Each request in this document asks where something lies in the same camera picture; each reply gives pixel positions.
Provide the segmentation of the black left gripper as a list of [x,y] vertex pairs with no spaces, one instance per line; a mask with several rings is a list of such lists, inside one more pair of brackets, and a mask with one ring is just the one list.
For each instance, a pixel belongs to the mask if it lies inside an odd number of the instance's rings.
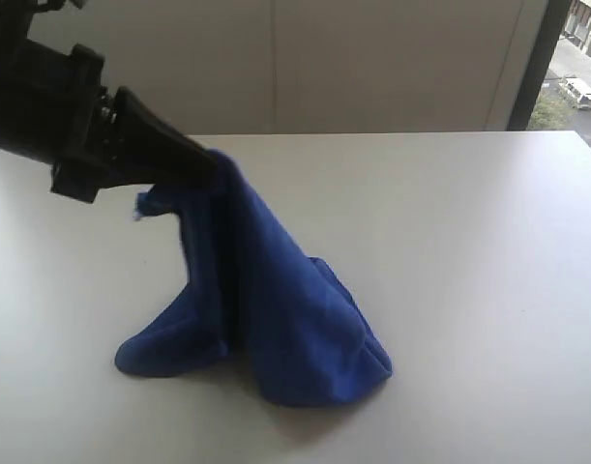
[[28,39],[0,40],[0,150],[49,165],[51,191],[84,203],[101,189],[211,184],[214,157],[124,87],[115,95],[107,154],[103,65],[101,54],[80,44],[64,54]]

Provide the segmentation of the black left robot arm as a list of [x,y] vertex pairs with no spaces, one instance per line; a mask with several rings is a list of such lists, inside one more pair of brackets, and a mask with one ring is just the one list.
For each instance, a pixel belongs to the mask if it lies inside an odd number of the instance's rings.
[[35,15],[62,1],[0,1],[0,150],[46,164],[53,193],[84,203],[102,189],[166,184],[204,188],[218,165],[130,89],[109,94],[104,58],[29,39]]

